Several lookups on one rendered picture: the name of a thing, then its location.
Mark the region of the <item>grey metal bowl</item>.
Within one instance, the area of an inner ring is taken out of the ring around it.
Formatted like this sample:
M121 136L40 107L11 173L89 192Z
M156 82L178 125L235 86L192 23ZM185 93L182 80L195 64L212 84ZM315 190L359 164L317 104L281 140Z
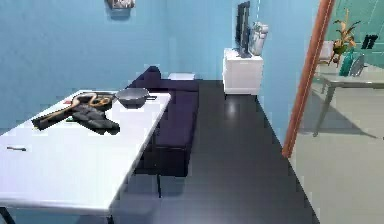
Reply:
M146 88L126 88L115 94L116 99L127 109L141 108L147 100L155 100Z

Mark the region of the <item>grey round object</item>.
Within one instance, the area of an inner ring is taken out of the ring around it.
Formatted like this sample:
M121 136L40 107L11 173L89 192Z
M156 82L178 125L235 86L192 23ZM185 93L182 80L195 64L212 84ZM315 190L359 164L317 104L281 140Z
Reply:
M349 75L352 77L358 77L361 75L364 68L365 68L365 55L360 54L352 63L349 71Z

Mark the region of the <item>framed wall picture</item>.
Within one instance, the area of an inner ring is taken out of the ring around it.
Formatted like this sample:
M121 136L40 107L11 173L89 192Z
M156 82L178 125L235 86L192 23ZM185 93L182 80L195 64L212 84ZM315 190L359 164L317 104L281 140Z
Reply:
M135 7L135 0L106 0L111 9L130 9Z

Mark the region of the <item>grey table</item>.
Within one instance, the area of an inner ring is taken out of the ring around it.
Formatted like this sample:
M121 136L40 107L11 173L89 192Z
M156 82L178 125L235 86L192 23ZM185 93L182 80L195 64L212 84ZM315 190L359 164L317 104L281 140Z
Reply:
M321 92L327 91L321 107L319 118L316 122L313 136L317 137L330 107L335 90L337 88L374 88L384 89L384 69L365 64L359 76L340 76L339 68L334 65L319 64L315 75L322 81Z

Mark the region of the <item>teal bottle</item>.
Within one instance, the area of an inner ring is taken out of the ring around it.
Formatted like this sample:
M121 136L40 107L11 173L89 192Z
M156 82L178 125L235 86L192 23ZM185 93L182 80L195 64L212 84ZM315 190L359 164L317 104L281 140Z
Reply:
M343 59L342 66L339 71L340 76L347 77L349 75L349 71L351 69L353 61L354 61L354 49L351 48Z

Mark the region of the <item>orange brown door frame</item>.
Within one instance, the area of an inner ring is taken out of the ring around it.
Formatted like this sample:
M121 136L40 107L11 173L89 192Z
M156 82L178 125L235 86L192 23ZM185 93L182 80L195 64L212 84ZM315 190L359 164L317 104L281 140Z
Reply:
M320 0L281 154L290 158L336 0Z

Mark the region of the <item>dark purple sofa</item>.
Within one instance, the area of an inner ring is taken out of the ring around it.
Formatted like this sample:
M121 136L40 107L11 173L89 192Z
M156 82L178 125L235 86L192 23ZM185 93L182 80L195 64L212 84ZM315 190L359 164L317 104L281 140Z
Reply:
M199 83L162 79L159 68L150 66L128 85L135 87L171 95L155 132L155 145L148 144L135 173L186 177L199 107Z

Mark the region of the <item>white table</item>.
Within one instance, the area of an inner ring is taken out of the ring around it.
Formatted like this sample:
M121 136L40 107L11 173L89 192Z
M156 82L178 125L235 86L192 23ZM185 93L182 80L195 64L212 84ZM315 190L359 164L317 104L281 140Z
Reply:
M106 117L120 125L116 135L99 135L63 120L45 130L26 120L0 136L0 215L15 224L10 209L94 215L115 224L115 203L171 100L139 109L115 101ZM27 151L6 147L23 147Z

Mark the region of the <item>dark grey crumpled cloth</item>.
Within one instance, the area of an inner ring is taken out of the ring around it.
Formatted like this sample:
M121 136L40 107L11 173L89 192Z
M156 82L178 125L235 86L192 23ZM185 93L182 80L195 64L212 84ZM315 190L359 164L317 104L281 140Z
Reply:
M109 120L104 111L84 104L72 110L72 118L75 122L99 135L104 135L105 133L116 135L120 132L119 124Z

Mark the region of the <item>yellow house plant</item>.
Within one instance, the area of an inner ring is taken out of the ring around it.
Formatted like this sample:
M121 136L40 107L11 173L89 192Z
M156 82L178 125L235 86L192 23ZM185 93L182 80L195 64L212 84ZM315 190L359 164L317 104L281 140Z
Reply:
M343 20L337 19L334 21L334 24L339 24L340 28L337 29L337 32L340 34L340 37L333 41L331 57L327 62L327 65L335 63L336 66L339 66L341 61L341 56L348 49L354 48L356 46L354 34L352 31L356 28L356 25L359 24L359 21L348 25L349 20L349 9L345 9L345 17Z

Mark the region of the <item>white cabinet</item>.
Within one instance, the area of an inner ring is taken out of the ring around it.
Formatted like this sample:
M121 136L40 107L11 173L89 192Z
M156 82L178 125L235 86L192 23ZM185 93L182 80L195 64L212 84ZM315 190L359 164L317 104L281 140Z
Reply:
M238 51L224 49L223 85L226 95L254 95L260 90L264 61L260 56L241 58Z

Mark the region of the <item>white chair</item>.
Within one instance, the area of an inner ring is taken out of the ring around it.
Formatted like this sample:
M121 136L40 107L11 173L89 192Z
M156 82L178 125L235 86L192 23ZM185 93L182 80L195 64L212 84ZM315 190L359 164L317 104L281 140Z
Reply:
M319 61L322 63L329 63L333 55L333 41L325 41L322 45L319 55Z

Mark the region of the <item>black television set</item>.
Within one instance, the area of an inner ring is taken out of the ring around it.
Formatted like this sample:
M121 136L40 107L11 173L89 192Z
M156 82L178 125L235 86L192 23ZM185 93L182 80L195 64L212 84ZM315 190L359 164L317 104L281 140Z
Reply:
M248 50L249 35L250 35L249 26L248 26L249 9L250 9L249 1L240 3L237 7L235 41L237 43L238 53L241 58L251 57Z

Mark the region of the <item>white box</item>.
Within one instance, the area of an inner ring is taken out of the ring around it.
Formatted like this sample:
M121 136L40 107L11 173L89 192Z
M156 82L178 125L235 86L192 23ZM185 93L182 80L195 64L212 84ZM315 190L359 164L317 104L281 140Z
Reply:
M194 80L195 74L194 73L170 73L168 76L168 79L170 80Z

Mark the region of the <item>black wall sign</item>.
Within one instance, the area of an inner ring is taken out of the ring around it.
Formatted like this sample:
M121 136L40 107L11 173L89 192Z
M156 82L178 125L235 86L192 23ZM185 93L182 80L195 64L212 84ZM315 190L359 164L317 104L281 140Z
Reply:
M364 41L362 43L361 48L362 49L372 49L375 41L377 40L378 36L373 34L373 35L366 35L364 38Z

